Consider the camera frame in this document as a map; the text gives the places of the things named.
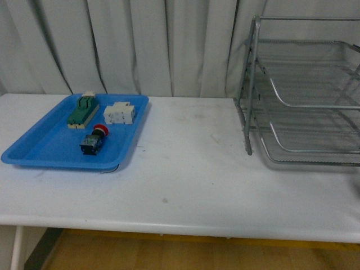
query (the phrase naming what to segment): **mesh tray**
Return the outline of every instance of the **mesh tray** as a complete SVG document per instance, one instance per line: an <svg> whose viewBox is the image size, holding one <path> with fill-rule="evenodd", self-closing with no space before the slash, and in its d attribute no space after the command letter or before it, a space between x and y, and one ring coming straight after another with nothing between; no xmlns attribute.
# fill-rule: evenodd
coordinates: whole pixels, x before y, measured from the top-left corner
<svg viewBox="0 0 360 270"><path fill-rule="evenodd" d="M266 77L256 74L265 114L257 114L260 126L270 127L280 147L292 152L360 154L360 111L293 108L277 99Z"/></svg>
<svg viewBox="0 0 360 270"><path fill-rule="evenodd" d="M266 154L275 163L360 166L360 155L357 154L288 152L277 143L270 127L261 127L258 118L255 123Z"/></svg>
<svg viewBox="0 0 360 270"><path fill-rule="evenodd" d="M346 43L261 40L258 61L286 106L360 109L360 53Z"/></svg>

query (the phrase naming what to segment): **yellow floor strip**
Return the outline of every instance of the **yellow floor strip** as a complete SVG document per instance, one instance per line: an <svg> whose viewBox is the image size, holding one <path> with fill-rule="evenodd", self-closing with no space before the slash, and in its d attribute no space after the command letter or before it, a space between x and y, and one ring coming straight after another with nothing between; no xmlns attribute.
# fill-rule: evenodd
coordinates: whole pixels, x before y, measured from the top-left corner
<svg viewBox="0 0 360 270"><path fill-rule="evenodd" d="M287 247L287 248L360 251L360 244L338 243L338 242L225 238L225 237L190 236L190 235L159 235L155 233L91 231L91 230L83 230L83 229L66 229L65 233L69 233L73 235L120 237L120 238L157 240L157 241L202 242L202 243L222 243L222 244L238 244L238 245L251 245L251 246L278 246L278 247Z"/></svg>

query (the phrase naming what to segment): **table leg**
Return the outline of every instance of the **table leg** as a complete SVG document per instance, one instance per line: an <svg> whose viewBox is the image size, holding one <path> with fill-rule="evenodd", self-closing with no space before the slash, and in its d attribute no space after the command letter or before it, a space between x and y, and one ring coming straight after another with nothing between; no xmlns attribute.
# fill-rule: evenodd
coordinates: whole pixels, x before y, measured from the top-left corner
<svg viewBox="0 0 360 270"><path fill-rule="evenodd" d="M10 270L19 270L21 249L23 245L23 236L24 236L24 226L16 226L15 241L13 243Z"/></svg>

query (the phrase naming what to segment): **wooden floor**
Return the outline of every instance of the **wooden floor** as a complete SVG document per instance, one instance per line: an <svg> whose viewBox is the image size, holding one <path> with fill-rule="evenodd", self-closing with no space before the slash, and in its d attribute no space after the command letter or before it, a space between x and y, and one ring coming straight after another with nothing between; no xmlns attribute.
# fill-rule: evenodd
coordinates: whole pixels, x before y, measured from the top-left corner
<svg viewBox="0 0 360 270"><path fill-rule="evenodd" d="M160 239L65 230L42 270L360 269L359 245L310 242L322 248L303 248L296 241Z"/></svg>

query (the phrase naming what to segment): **electrical component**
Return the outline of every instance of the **electrical component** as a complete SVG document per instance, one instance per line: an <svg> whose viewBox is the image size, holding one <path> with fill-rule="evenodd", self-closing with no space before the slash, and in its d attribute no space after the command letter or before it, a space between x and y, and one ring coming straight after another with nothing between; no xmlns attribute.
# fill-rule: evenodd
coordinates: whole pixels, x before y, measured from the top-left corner
<svg viewBox="0 0 360 270"><path fill-rule="evenodd" d="M130 102L116 102L103 113L106 124L132 124L134 116L135 108Z"/></svg>
<svg viewBox="0 0 360 270"><path fill-rule="evenodd" d="M95 94L86 92L76 101L76 108L67 119L69 128L85 128L99 109Z"/></svg>
<svg viewBox="0 0 360 270"><path fill-rule="evenodd" d="M101 150L104 138L109 135L109 130L102 124L96 124L93 127L91 135L86 135L81 142L80 147L84 155L97 155Z"/></svg>

